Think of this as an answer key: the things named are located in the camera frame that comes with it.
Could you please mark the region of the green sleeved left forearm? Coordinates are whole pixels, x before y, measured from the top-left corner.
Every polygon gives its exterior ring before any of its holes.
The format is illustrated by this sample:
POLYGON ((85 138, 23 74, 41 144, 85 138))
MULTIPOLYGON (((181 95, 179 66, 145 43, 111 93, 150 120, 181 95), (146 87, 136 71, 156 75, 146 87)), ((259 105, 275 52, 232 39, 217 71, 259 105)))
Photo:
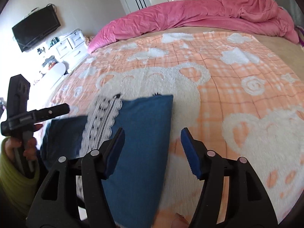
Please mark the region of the green sleeved left forearm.
POLYGON ((1 145, 1 198, 4 209, 12 211, 20 218, 26 218, 35 197, 40 169, 36 168, 32 179, 26 178, 14 166, 5 152, 10 137, 5 138, 1 145))

